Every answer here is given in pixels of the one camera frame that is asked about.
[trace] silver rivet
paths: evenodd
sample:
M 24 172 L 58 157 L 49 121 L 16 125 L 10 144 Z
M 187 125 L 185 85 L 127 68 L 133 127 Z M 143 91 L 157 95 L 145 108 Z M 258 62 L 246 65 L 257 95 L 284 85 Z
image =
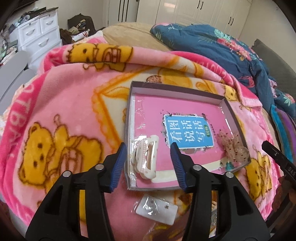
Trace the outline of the silver rivet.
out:
M 228 178 L 233 178 L 233 177 L 234 177 L 234 175 L 233 175 L 232 172 L 226 172 L 226 176 L 227 176 Z
M 103 164 L 98 164 L 98 165 L 96 165 L 96 167 L 95 167 L 95 169 L 96 170 L 103 170 L 104 169 L 104 165 Z
M 69 176 L 71 176 L 71 172 L 70 172 L 70 171 L 65 171 L 65 172 L 63 173 L 63 176 L 64 176 L 64 177 L 69 177 Z
M 196 171 L 200 171 L 202 169 L 202 166 L 201 165 L 194 165 L 193 169 Z

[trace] teal stripe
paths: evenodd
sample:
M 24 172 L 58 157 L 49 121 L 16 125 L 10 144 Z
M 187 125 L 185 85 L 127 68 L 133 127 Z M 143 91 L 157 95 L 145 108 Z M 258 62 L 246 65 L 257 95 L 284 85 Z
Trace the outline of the teal stripe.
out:
M 291 163 L 293 163 L 292 152 L 289 145 L 289 139 L 287 137 L 285 127 L 276 112 L 276 106 L 271 105 L 271 117 L 276 125 L 277 132 L 279 134 L 280 142 L 281 142 L 281 151 L 283 151 L 284 155 L 289 159 Z

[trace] white wall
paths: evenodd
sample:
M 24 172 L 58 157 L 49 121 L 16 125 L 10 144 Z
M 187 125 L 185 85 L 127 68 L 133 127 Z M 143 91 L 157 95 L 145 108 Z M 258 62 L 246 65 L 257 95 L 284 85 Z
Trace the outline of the white wall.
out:
M 47 9 L 52 7 L 59 7 L 59 27 L 63 29 L 68 29 L 68 19 L 80 13 L 85 16 L 92 17 L 95 29 L 100 29 L 104 26 L 103 0 L 39 0 L 13 15 L 8 20 L 8 25 L 15 22 L 24 12 L 31 11 L 34 7 L 47 7 Z
M 260 39 L 296 72 L 296 33 L 272 0 L 253 0 L 239 39 L 249 46 Z

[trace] black bag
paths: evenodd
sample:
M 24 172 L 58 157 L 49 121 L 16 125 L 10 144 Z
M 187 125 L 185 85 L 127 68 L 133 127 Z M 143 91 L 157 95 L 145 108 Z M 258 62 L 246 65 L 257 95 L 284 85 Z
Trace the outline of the black bag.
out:
M 88 29 L 90 30 L 89 36 L 94 35 L 97 32 L 97 30 L 94 28 L 94 22 L 90 16 L 79 14 L 71 19 L 68 19 L 68 29 L 70 29 L 71 27 L 78 27 L 79 25 L 83 27 L 81 31 L 85 31 Z

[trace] drawer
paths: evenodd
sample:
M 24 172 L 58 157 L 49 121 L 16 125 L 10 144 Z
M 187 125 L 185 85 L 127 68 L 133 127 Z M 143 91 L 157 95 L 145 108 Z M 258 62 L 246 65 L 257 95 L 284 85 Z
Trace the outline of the drawer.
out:
M 41 52 L 45 52 L 50 49 L 50 47 L 60 40 L 59 36 L 59 28 L 53 28 L 38 39 L 34 39 L 33 41 L 22 46 L 22 50 L 29 53 L 29 56 L 34 54 L 39 54 Z
M 40 25 L 41 25 L 41 33 L 45 33 L 46 31 L 50 30 L 57 26 L 57 12 L 49 13 L 44 17 L 40 18 Z
M 24 45 L 25 43 L 28 43 L 32 39 L 38 37 L 41 34 L 40 29 L 40 20 L 36 19 L 23 27 L 21 27 L 19 30 L 19 36 L 20 36 L 20 46 Z
M 54 45 L 50 46 L 50 49 L 46 52 L 42 52 L 39 56 L 34 55 L 32 56 L 33 61 L 29 64 L 29 69 L 32 69 L 35 73 L 37 73 L 37 70 L 40 66 L 40 63 L 42 62 L 42 60 L 45 58 L 46 54 L 57 47 L 61 47 L 62 46 L 62 40 L 60 40 L 59 42 L 55 43 Z

